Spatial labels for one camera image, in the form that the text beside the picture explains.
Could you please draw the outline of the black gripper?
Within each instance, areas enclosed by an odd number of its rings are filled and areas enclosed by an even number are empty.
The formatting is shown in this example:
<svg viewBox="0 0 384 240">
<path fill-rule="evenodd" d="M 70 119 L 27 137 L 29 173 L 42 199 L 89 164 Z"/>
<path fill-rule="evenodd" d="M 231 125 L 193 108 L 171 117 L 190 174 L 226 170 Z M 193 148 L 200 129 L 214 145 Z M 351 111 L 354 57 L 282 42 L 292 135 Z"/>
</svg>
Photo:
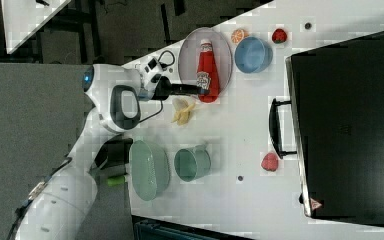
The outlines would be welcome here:
<svg viewBox="0 0 384 240">
<path fill-rule="evenodd" d="M 181 84 L 180 92 L 184 95 L 207 95 L 210 93 L 208 89 L 197 85 Z M 153 100 L 167 100 L 171 95 L 178 95 L 179 91 L 171 84 L 170 80 L 162 76 L 155 88 Z"/>
</svg>

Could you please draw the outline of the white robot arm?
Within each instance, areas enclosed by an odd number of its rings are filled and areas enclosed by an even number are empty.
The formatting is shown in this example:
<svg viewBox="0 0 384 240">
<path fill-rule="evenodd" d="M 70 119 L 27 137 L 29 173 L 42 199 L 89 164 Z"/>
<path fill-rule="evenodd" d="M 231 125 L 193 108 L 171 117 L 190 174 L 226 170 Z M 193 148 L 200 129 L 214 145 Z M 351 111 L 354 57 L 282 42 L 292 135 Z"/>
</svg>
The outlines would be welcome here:
<svg viewBox="0 0 384 240">
<path fill-rule="evenodd" d="M 66 160 L 39 182 L 17 210 L 6 240 L 75 240 L 96 196 L 90 169 L 102 146 L 143 121 L 142 101 L 164 101 L 171 95 L 207 95 L 209 87 L 172 84 L 166 63 L 150 57 L 138 68 L 94 64 L 82 87 L 94 107 Z"/>
</svg>

